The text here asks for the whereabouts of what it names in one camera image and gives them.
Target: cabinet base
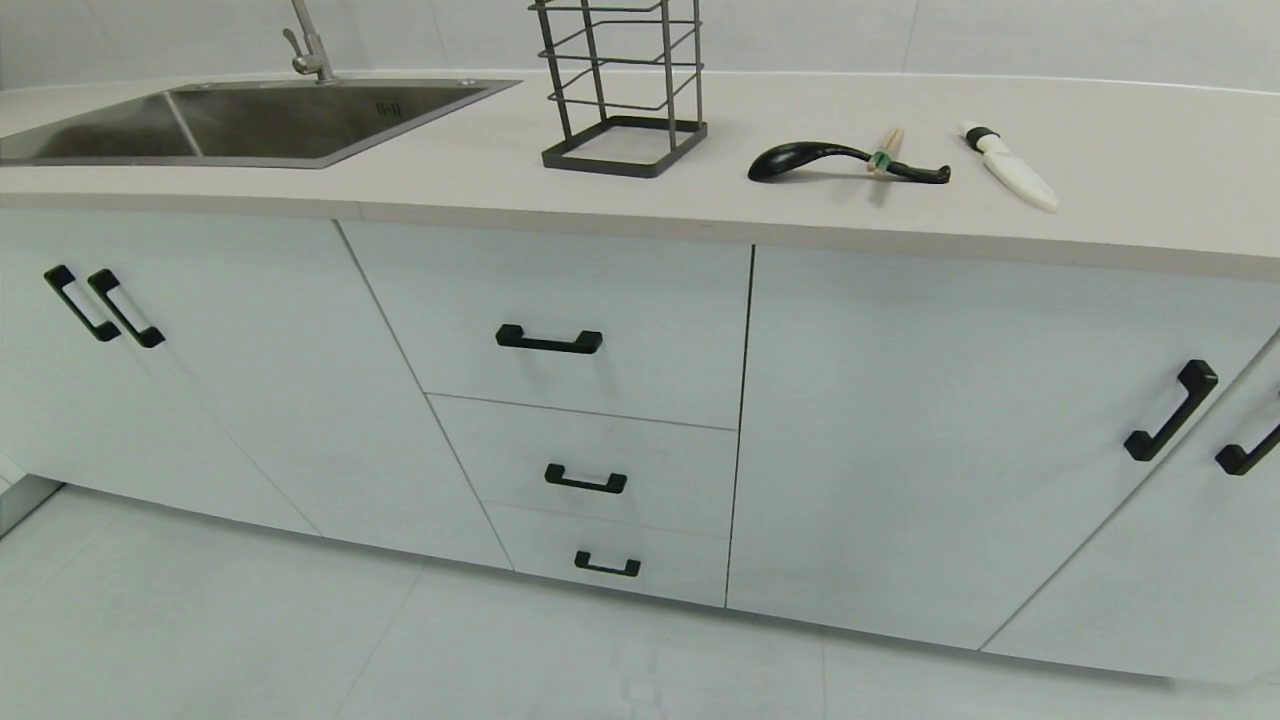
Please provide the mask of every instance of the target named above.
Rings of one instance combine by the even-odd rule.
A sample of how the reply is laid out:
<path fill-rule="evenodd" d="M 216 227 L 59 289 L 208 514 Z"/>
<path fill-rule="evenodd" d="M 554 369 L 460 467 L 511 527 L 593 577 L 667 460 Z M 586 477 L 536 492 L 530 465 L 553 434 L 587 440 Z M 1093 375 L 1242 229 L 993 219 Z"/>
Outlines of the cabinet base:
<path fill-rule="evenodd" d="M 12 530 L 23 518 L 31 515 L 42 502 L 61 489 L 63 483 L 27 475 L 12 488 L 0 493 L 0 537 Z"/>

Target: cabinet handle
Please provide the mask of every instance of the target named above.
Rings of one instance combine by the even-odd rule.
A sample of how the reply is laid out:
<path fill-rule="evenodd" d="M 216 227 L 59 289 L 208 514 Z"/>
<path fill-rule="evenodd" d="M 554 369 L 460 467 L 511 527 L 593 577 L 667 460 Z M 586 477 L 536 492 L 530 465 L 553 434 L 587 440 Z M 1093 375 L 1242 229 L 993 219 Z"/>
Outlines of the cabinet handle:
<path fill-rule="evenodd" d="M 84 311 L 81 310 L 79 306 L 77 306 L 76 302 L 67 295 L 67 286 L 76 282 L 76 275 L 72 274 L 70 268 L 67 265 L 58 265 L 52 270 L 45 273 L 45 282 L 49 283 L 49 287 L 54 288 L 58 297 L 63 299 L 67 307 L 70 309 L 72 314 L 79 319 L 79 322 L 84 325 L 84 329 L 87 329 L 95 340 L 99 342 L 111 342 L 113 340 L 120 337 L 120 328 L 115 327 L 115 323 L 106 320 L 101 325 L 95 325 L 87 316 L 84 316 Z"/>
<path fill-rule="evenodd" d="M 1138 462 L 1151 462 L 1160 451 L 1174 439 L 1178 430 L 1183 429 L 1187 420 L 1196 414 L 1196 410 L 1208 398 L 1217 387 L 1217 374 L 1208 363 L 1192 360 L 1178 373 L 1178 382 L 1187 388 L 1187 400 L 1174 410 L 1169 420 L 1156 432 L 1156 437 L 1147 434 L 1147 430 L 1134 430 L 1125 441 L 1124 447 L 1129 456 Z"/>
<path fill-rule="evenodd" d="M 609 575 L 622 575 L 625 578 L 635 578 L 640 574 L 640 561 L 627 560 L 626 568 L 621 570 L 614 570 L 613 568 L 600 568 L 599 565 L 591 565 L 591 553 L 585 550 L 577 551 L 573 556 L 573 566 L 582 570 L 594 570 L 596 573 L 605 573 Z"/>
<path fill-rule="evenodd" d="M 1262 461 L 1268 452 L 1275 450 L 1280 445 L 1280 425 L 1276 425 L 1271 434 L 1262 439 L 1253 452 L 1245 452 L 1243 447 L 1238 445 L 1229 445 L 1219 451 L 1213 460 L 1226 470 L 1228 475 L 1244 475 L 1253 469 L 1254 465 Z"/>
<path fill-rule="evenodd" d="M 584 483 L 581 480 L 566 480 L 564 466 L 556 465 L 554 462 L 547 466 L 547 473 L 543 477 L 547 478 L 547 482 L 553 486 L 591 489 L 595 492 L 607 492 L 609 495 L 622 495 L 622 489 L 627 487 L 627 477 L 618 473 L 609 474 L 609 480 L 603 486 Z"/>
<path fill-rule="evenodd" d="M 146 347 L 147 350 L 151 350 L 152 347 L 164 342 L 164 333 L 161 333 L 159 329 L 142 328 L 140 331 L 138 328 L 133 327 L 133 323 L 131 323 L 129 319 L 124 316 L 124 313 L 120 313 L 120 307 L 116 306 L 115 302 L 111 301 L 111 299 L 106 295 L 113 290 L 120 287 L 120 281 L 115 278 L 115 273 L 106 269 L 99 270 L 88 277 L 88 284 L 90 287 L 93 288 L 93 292 L 96 292 L 97 296 L 102 299 L 102 302 L 106 304 L 106 306 L 111 310 L 111 314 L 115 315 L 115 319 L 120 320 L 120 324 L 124 325 L 124 329 L 129 331 L 129 334 L 133 336 L 134 342 L 137 342 L 142 347 Z"/>
<path fill-rule="evenodd" d="M 604 342 L 604 336 L 594 331 L 582 331 L 573 342 L 554 340 L 534 340 L 525 337 L 525 328 L 503 325 L 498 328 L 498 345 L 503 347 L 524 347 L 525 350 L 550 350 L 552 352 L 572 352 L 575 355 L 595 355 Z"/>

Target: white countertop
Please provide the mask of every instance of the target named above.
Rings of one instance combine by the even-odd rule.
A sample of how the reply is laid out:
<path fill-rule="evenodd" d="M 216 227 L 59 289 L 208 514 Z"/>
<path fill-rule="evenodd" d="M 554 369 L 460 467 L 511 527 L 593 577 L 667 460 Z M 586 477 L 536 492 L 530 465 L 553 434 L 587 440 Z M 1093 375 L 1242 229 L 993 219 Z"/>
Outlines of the white countertop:
<path fill-rule="evenodd" d="M 1280 95 L 708 73 L 709 137 L 660 178 L 632 179 L 543 168 L 541 150 L 561 140 L 547 74 L 481 77 L 526 82 L 324 170 L 0 168 L 0 206 L 364 218 L 1280 281 L 1280 193 L 1267 169 L 1280 167 Z M 186 82 L 0 92 L 0 136 Z M 612 76 L 607 91 L 626 96 L 653 82 Z M 1000 132 L 1053 186 L 1060 213 L 1005 190 L 959 137 L 961 120 Z M 874 150 L 893 126 L 906 129 L 901 159 L 950 164 L 950 184 L 874 182 L 850 158 L 822 160 L 795 182 L 746 179 L 751 160 L 773 145 L 824 140 Z"/>

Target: black ladle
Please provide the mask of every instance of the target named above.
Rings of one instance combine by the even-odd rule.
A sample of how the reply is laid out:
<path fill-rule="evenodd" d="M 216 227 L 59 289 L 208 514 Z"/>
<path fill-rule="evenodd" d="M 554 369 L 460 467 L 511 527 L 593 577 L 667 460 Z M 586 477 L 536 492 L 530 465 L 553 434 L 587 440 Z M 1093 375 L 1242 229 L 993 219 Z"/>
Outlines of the black ladle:
<path fill-rule="evenodd" d="M 863 161 L 872 159 L 870 152 L 863 152 L 856 147 L 836 145 L 835 142 L 787 142 L 786 145 L 778 145 L 777 147 L 765 150 L 759 158 L 755 159 L 754 163 L 751 163 L 751 168 L 746 170 L 746 177 L 754 179 L 755 182 L 767 182 L 783 173 L 808 165 L 814 160 L 827 158 L 828 155 L 847 155 L 850 158 L 858 158 Z M 945 184 L 951 182 L 951 165 L 942 165 L 936 170 L 925 170 L 922 168 L 913 168 L 895 160 L 888 164 L 886 170 L 911 182 L 925 182 L 932 184 Z"/>

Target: drawer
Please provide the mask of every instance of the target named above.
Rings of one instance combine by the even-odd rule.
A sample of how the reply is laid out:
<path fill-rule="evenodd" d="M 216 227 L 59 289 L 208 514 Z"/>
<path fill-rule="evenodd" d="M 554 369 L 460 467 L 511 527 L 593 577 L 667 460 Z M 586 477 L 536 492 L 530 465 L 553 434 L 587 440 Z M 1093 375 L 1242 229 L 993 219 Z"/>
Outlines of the drawer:
<path fill-rule="evenodd" d="M 732 430 L 458 397 L 431 405 L 485 502 L 728 537 Z"/>
<path fill-rule="evenodd" d="M 749 246 L 343 228 L 424 392 L 737 428 Z"/>
<path fill-rule="evenodd" d="M 724 606 L 724 538 L 506 505 L 485 510 L 517 573 Z"/>

